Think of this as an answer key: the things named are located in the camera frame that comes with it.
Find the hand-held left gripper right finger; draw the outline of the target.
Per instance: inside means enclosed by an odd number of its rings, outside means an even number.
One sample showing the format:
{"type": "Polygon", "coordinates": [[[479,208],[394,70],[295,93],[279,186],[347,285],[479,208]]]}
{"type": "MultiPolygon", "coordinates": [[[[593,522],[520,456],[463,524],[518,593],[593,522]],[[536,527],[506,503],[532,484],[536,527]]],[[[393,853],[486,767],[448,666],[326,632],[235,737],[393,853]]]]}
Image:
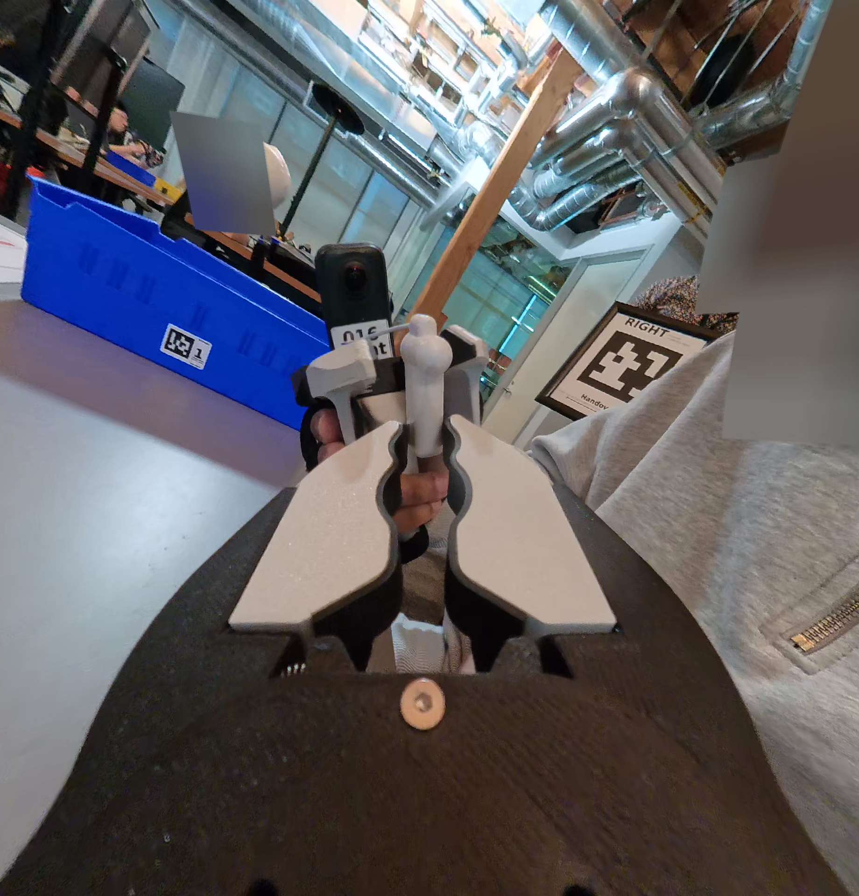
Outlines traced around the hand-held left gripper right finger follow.
{"type": "Polygon", "coordinates": [[[614,611],[542,467],[459,414],[445,458],[457,581],[532,635],[610,633],[614,611]]]}

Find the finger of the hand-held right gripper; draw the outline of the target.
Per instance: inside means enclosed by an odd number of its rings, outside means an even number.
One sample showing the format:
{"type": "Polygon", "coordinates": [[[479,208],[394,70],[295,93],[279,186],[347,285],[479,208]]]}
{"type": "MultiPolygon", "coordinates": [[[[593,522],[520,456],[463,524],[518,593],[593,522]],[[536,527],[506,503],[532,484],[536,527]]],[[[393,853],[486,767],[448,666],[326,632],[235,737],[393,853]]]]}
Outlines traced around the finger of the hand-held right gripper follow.
{"type": "Polygon", "coordinates": [[[357,439],[352,400],[365,393],[376,380],[375,360],[368,343],[345,343],[307,367],[310,396],[333,403],[345,445],[357,439]]]}
{"type": "Polygon", "coordinates": [[[458,324],[442,331],[452,350],[452,363],[444,376],[444,419],[454,415],[480,425],[482,398],[480,378],[489,363],[489,348],[480,338],[458,324]]]}

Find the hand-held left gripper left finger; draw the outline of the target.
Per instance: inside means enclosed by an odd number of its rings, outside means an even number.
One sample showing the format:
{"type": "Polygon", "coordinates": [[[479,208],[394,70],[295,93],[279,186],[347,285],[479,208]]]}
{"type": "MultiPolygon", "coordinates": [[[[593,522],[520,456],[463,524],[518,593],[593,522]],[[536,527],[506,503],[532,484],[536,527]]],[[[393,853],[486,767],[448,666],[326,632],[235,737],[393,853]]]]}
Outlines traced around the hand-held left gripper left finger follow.
{"type": "Polygon", "coordinates": [[[237,633],[371,644],[401,608],[391,517],[405,427],[385,423],[316,466],[295,489],[234,607],[237,633]]]}

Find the person's right forearm grey sleeve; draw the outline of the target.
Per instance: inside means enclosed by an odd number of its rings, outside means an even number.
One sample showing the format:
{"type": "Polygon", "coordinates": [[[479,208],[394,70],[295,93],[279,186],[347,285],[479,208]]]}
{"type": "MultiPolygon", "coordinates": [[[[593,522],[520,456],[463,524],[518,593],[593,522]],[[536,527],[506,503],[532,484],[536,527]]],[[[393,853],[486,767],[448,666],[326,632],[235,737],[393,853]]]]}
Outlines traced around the person's right forearm grey sleeve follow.
{"type": "Polygon", "coordinates": [[[527,455],[596,510],[690,408],[718,364],[730,360],[734,338],[734,332],[720,337],[626,405],[535,437],[527,455]]]}

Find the person's right hand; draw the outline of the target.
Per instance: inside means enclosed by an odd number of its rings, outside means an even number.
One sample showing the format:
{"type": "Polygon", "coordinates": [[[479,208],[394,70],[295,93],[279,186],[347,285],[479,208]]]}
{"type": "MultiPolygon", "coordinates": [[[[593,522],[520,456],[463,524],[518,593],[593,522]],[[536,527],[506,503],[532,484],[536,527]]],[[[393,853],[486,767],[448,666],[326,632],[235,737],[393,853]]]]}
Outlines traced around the person's right hand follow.
{"type": "MultiPolygon", "coordinates": [[[[317,462],[323,463],[345,448],[341,425],[334,409],[320,409],[310,421],[318,444],[317,462]]],[[[401,504],[393,519],[399,535],[409,537],[437,518],[447,496],[448,470],[441,455],[418,458],[417,473],[400,478],[401,504]]]]}

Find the wooden table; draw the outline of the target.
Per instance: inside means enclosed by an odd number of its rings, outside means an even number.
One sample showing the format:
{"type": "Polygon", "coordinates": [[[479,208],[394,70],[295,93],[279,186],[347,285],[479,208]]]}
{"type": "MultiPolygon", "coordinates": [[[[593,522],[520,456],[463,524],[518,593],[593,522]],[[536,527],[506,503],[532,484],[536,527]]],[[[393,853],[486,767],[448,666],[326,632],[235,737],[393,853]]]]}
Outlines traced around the wooden table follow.
{"type": "MultiPolygon", "coordinates": [[[[227,233],[196,229],[191,213],[187,213],[183,221],[186,230],[195,238],[194,241],[201,242],[206,252],[219,257],[239,271],[250,273],[254,249],[234,240],[227,233]]],[[[289,248],[287,244],[272,241],[268,245],[261,273],[270,284],[277,281],[313,302],[321,301],[314,264],[304,254],[289,248]]]]}

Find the white round object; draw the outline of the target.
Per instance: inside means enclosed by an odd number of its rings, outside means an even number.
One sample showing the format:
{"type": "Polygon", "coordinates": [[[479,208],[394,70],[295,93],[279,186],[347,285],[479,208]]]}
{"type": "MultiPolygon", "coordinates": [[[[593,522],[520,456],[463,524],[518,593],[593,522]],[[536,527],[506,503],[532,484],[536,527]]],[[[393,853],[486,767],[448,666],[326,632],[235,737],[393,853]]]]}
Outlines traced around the white round object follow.
{"type": "Polygon", "coordinates": [[[273,144],[264,143],[271,211],[276,215],[279,207],[289,198],[291,176],[286,161],[273,144]]]}

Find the framed marker sign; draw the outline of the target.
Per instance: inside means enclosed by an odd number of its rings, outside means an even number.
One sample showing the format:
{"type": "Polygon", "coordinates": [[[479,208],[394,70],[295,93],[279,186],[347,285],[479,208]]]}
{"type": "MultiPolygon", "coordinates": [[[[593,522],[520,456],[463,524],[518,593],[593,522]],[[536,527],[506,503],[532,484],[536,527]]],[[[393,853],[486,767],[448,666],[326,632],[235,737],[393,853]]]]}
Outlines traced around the framed marker sign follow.
{"type": "Polygon", "coordinates": [[[536,395],[569,420],[623,407],[719,333],[615,302],[536,395]]]}

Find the wooden beam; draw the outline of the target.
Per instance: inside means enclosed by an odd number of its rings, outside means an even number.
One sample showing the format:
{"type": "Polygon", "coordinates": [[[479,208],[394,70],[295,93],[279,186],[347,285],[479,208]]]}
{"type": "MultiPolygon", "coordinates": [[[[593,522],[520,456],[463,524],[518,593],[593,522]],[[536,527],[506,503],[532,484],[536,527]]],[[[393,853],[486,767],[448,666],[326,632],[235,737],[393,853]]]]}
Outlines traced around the wooden beam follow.
{"type": "Polygon", "coordinates": [[[497,157],[452,239],[414,303],[410,318],[427,315],[443,326],[446,302],[467,270],[499,215],[538,143],[565,104],[580,74],[580,66],[558,42],[549,71],[536,87],[516,128],[497,157]]]}

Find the black floor lamp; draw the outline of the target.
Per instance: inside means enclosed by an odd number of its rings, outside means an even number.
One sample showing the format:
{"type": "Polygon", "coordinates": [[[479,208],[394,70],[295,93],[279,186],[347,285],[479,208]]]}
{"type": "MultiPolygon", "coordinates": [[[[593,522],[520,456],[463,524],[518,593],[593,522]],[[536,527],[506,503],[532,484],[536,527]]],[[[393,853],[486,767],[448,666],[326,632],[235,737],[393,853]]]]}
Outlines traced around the black floor lamp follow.
{"type": "Polygon", "coordinates": [[[323,129],[321,138],[312,154],[310,162],[301,178],[301,183],[293,195],[289,208],[285,213],[279,227],[279,239],[285,243],[291,243],[292,235],[290,226],[296,216],[302,200],[317,171],[323,154],[334,137],[334,132],[341,129],[343,133],[354,133],[356,136],[364,134],[365,127],[357,110],[342,95],[334,91],[326,84],[313,83],[312,97],[320,110],[327,115],[327,124],[323,129]]]}

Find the person's grey sweatshirt torso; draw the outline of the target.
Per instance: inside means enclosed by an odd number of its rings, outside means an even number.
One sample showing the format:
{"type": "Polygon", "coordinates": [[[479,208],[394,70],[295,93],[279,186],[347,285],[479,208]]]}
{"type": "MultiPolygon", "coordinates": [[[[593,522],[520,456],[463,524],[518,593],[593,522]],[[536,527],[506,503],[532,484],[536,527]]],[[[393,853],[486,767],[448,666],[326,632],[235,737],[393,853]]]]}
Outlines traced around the person's grey sweatshirt torso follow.
{"type": "Polygon", "coordinates": [[[859,449],[734,442],[698,417],[647,438],[605,498],[625,541],[687,602],[775,774],[859,894],[859,449]]]}

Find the blue plastic bin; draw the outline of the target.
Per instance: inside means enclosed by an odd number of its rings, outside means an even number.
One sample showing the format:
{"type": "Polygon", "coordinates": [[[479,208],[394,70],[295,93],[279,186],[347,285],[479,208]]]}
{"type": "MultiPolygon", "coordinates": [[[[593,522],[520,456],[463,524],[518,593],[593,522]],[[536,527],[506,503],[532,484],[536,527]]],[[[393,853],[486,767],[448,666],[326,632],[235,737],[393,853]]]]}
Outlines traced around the blue plastic bin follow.
{"type": "Polygon", "coordinates": [[[301,427],[291,376],[329,351],[322,320],[148,218],[29,181],[26,303],[301,427]]]}

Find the small blue bin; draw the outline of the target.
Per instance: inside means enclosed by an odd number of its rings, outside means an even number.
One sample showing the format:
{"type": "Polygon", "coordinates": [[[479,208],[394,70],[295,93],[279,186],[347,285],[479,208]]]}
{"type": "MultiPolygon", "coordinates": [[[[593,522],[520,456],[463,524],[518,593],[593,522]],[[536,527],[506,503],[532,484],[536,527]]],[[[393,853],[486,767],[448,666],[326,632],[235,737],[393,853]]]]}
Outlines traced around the small blue bin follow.
{"type": "Polygon", "coordinates": [[[126,159],[113,151],[107,153],[105,161],[113,168],[121,171],[123,174],[139,183],[150,188],[155,186],[156,176],[149,169],[138,165],[135,161],[126,159]]]}

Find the silver ventilation ductwork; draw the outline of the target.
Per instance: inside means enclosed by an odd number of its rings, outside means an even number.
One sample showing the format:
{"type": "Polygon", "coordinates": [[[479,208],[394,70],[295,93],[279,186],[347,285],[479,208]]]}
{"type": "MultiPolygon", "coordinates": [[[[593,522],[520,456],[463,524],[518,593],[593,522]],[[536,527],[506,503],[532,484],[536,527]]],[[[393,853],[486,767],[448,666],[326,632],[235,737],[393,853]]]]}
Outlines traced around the silver ventilation ductwork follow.
{"type": "Polygon", "coordinates": [[[323,78],[397,144],[387,161],[428,205],[481,159],[492,168],[537,80],[570,56],[578,77],[509,195],[538,232],[642,181],[704,239],[717,152],[791,118],[831,2],[719,2],[681,22],[673,2],[172,2],[268,80],[323,78]]]}

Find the long wooden workbench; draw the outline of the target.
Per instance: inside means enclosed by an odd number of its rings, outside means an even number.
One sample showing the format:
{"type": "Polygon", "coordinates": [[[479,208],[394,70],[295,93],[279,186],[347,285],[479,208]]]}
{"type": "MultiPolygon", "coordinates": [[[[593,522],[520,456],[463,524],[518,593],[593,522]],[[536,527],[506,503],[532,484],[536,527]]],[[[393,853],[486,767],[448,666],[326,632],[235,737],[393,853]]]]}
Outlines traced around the long wooden workbench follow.
{"type": "MultiPolygon", "coordinates": [[[[0,122],[13,130],[21,129],[21,118],[1,107],[0,122]]],[[[46,133],[42,129],[37,131],[36,140],[40,145],[54,152],[66,165],[79,170],[84,167],[84,153],[70,143],[46,133]]],[[[181,196],[180,190],[158,178],[155,181],[155,186],[146,185],[134,175],[123,171],[102,157],[95,165],[94,176],[99,181],[108,183],[116,189],[125,190],[133,196],[140,197],[159,207],[171,206],[181,196]]]]}

